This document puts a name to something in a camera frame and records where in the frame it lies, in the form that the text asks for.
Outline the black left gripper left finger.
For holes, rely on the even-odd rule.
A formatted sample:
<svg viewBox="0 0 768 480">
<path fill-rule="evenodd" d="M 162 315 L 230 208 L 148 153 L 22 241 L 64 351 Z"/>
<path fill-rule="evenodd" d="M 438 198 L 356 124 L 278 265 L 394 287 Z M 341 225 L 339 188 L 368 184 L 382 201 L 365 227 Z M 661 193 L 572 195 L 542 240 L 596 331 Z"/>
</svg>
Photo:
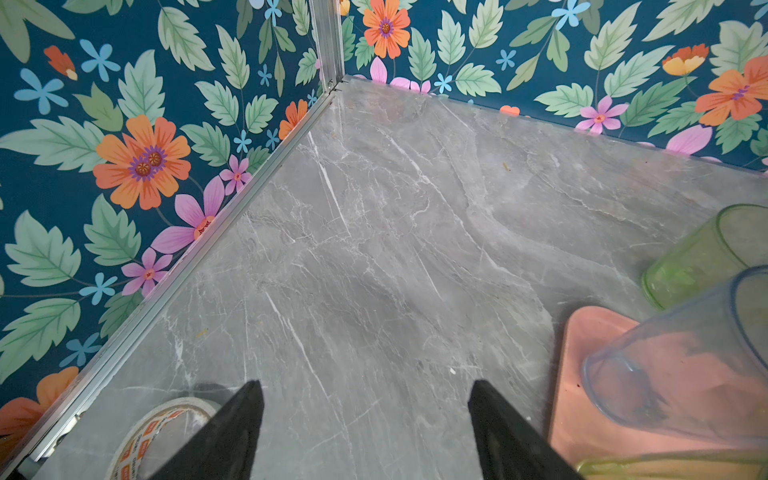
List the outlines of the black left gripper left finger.
<svg viewBox="0 0 768 480">
<path fill-rule="evenodd" d="M 152 477 L 250 479 L 263 413 L 261 383 L 250 380 Z"/>
</svg>

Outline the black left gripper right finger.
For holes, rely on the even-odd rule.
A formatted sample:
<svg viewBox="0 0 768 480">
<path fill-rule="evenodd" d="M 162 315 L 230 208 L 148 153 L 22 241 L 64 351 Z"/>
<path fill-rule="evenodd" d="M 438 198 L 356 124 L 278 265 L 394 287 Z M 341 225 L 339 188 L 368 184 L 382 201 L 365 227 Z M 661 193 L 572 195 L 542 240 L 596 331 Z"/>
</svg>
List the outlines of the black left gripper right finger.
<svg viewBox="0 0 768 480">
<path fill-rule="evenodd" d="M 487 380 L 473 383 L 468 410 L 485 480 L 581 480 Z"/>
</svg>

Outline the clear blue tall glass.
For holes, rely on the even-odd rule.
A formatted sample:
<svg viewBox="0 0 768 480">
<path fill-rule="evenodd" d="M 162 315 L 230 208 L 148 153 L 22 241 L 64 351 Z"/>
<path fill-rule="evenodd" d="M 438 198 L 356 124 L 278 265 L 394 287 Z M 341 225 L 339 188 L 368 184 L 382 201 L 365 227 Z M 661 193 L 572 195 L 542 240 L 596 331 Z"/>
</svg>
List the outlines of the clear blue tall glass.
<svg viewBox="0 0 768 480">
<path fill-rule="evenodd" d="M 590 401 L 615 423 L 739 447 L 767 444 L 767 268 L 648 319 L 590 354 Z"/>
</svg>

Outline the tall green glass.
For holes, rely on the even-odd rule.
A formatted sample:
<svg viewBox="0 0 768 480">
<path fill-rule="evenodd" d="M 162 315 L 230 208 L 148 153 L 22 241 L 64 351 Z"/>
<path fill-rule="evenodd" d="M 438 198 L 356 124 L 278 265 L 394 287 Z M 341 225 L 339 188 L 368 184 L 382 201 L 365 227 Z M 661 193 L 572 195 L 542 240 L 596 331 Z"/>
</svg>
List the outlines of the tall green glass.
<svg viewBox="0 0 768 480">
<path fill-rule="evenodd" d="M 766 450 L 687 451 L 585 460 L 584 479 L 766 479 Z"/>
</svg>

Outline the short green glass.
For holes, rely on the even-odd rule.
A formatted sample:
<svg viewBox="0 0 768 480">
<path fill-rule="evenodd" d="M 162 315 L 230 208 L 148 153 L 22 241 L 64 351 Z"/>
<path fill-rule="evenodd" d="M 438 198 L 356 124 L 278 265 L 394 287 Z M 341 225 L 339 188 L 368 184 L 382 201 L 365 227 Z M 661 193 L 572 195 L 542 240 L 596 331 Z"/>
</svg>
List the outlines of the short green glass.
<svg viewBox="0 0 768 480">
<path fill-rule="evenodd" d="M 720 210 L 656 260 L 641 276 L 645 297 L 661 310 L 696 297 L 767 263 L 767 208 L 735 204 Z"/>
</svg>

